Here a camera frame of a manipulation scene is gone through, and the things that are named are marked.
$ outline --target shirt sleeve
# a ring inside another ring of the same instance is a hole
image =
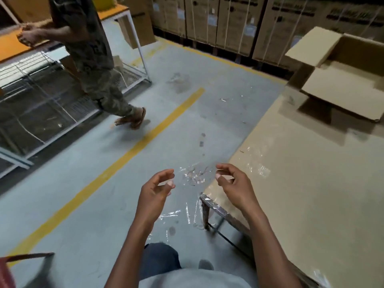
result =
[[[64,0],[62,18],[70,28],[86,27],[87,19],[80,0]]]

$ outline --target pallet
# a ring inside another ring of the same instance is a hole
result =
[[[216,57],[221,57],[223,59],[227,59],[237,64],[241,64],[246,67],[251,67],[256,71],[265,72],[267,74],[270,74],[272,76],[276,76],[285,80],[289,80],[293,75],[292,71],[282,67],[278,67],[266,61],[264,62],[256,61],[249,56],[243,56],[241,54],[233,53],[223,48],[214,47],[210,44],[206,44],[196,40],[191,40],[182,36],[178,36],[176,34],[166,32],[156,27],[153,28],[153,32],[156,36],[181,44],[182,46],[194,48],[198,51],[208,53]]]

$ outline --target person's left hand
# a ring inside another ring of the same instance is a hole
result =
[[[32,47],[37,43],[43,41],[43,38],[41,37],[41,34],[40,34],[40,29],[22,31],[22,33],[20,33],[17,36],[17,38],[22,44],[29,47]]]
[[[157,218],[159,218],[171,189],[175,188],[173,180],[171,180],[174,177],[174,169],[163,170],[154,174],[141,187],[134,221],[143,224],[148,234],[151,232]],[[167,180],[170,181],[159,186],[160,183]]]

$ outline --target dark blue pants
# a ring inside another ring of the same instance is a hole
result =
[[[181,269],[179,254],[165,243],[149,243],[144,247],[139,272],[140,280]]]

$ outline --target person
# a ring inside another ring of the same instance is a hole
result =
[[[249,223],[260,288],[302,288],[257,201],[250,179],[231,164],[216,167],[219,186]],[[227,180],[223,175],[233,179]],[[145,245],[167,195],[175,188],[174,177],[173,169],[163,170],[142,186],[133,223],[104,287],[249,288],[243,279],[234,275],[182,269],[177,252],[164,243]]]
[[[121,116],[116,125],[138,129],[145,108],[128,104],[114,82],[118,72],[107,37],[92,0],[49,0],[51,20],[26,24],[18,39],[33,47],[44,40],[63,43],[71,55],[84,92],[103,111]]]

